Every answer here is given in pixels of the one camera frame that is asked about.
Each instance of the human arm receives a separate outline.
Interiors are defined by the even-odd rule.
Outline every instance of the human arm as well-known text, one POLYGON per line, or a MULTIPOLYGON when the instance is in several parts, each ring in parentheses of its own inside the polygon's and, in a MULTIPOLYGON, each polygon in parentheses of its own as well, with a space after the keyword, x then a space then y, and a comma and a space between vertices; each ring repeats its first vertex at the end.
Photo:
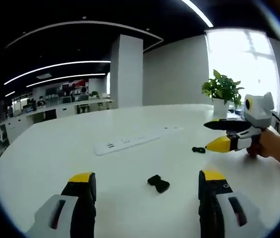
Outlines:
POLYGON ((261 133, 259 144, 247 148, 251 157, 261 155, 263 157, 273 157, 280 162, 280 136, 276 135, 269 129, 261 133))

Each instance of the white flower pot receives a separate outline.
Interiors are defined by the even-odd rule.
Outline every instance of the white flower pot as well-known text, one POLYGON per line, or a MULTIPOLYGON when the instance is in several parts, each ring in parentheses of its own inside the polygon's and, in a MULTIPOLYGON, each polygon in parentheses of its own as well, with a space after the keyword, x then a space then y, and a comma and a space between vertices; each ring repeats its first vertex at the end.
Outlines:
POLYGON ((224 104, 223 99, 213 98, 213 119, 227 118, 229 101, 224 104))

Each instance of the power strip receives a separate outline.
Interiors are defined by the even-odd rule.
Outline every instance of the power strip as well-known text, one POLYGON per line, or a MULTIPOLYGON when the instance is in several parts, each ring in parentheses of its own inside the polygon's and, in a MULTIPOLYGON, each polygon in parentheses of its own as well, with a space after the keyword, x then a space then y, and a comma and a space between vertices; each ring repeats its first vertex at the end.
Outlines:
POLYGON ((159 139, 168 134, 182 130, 180 127, 159 127, 153 132, 128 138, 128 139, 117 139, 107 143, 100 143, 94 146, 94 152, 96 155, 105 155, 114 151, 124 150, 129 147, 144 144, 146 142, 159 139))

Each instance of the white pillar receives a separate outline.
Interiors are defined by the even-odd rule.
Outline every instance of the white pillar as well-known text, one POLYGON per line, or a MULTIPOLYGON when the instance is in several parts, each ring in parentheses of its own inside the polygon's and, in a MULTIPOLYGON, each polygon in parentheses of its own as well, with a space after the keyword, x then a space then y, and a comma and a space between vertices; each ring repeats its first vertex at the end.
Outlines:
POLYGON ((142 106, 143 40, 120 35, 111 50, 110 98, 113 108, 142 106))

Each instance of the human hand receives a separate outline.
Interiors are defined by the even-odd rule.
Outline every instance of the human hand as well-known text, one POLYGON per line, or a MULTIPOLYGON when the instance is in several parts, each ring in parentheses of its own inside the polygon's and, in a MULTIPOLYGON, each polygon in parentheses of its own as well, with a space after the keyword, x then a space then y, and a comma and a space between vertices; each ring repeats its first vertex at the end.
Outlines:
POLYGON ((269 129, 265 129, 260 136, 259 143, 252 144, 247 148, 250 157, 255 158, 257 155, 262 157, 274 156, 275 145, 278 143, 278 138, 275 133, 269 129))

